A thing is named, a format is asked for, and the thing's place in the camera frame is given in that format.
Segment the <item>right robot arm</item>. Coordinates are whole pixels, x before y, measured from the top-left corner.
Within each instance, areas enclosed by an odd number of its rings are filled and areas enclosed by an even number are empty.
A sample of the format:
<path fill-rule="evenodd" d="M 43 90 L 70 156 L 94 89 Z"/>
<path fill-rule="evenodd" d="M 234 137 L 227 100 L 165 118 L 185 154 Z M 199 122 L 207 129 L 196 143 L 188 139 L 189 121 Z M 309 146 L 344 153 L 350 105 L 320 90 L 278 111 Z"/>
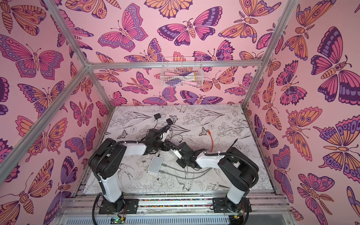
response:
<path fill-rule="evenodd" d="M 182 168 L 219 169 L 231 183 L 225 196 L 225 207 L 229 212 L 243 210 L 242 199 L 257 184 L 258 166 L 235 147 L 225 152 L 207 152 L 192 150 L 185 142 L 170 148 L 177 156 L 177 163 Z"/>

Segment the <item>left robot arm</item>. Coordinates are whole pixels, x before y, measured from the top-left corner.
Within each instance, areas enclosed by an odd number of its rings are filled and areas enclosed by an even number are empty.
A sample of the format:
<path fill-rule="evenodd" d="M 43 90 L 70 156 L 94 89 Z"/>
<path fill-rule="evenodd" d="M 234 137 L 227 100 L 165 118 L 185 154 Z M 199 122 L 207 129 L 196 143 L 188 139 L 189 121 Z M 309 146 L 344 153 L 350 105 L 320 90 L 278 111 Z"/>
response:
<path fill-rule="evenodd" d="M 105 139 L 90 157 L 88 166 L 98 181 L 103 197 L 101 209 L 119 213 L 125 209 L 124 194 L 119 186 L 117 171 L 126 156 L 144 156 L 164 148 L 168 128 L 150 129 L 140 141 Z"/>

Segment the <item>white network switch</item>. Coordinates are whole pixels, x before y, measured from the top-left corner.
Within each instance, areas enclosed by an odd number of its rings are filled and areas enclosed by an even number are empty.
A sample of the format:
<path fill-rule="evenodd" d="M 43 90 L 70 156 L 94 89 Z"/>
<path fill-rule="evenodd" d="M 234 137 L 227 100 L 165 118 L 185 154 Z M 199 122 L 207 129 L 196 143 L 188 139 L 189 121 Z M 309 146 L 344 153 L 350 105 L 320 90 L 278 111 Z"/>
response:
<path fill-rule="evenodd" d="M 159 173 L 161 166 L 163 163 L 163 158 L 161 157 L 153 157 L 151 163 L 148 167 L 148 174 L 156 175 Z"/>

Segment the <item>black adapter cable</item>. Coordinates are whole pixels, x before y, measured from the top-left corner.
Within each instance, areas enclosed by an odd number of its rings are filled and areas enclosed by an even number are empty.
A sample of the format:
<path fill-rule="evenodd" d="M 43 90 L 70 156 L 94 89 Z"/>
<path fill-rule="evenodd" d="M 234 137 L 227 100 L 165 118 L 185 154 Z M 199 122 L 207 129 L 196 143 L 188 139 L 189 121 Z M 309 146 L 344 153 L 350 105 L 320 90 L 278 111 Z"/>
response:
<path fill-rule="evenodd" d="M 181 143 L 190 131 L 188 128 L 173 124 L 167 131 L 165 140 L 172 142 L 178 141 Z"/>

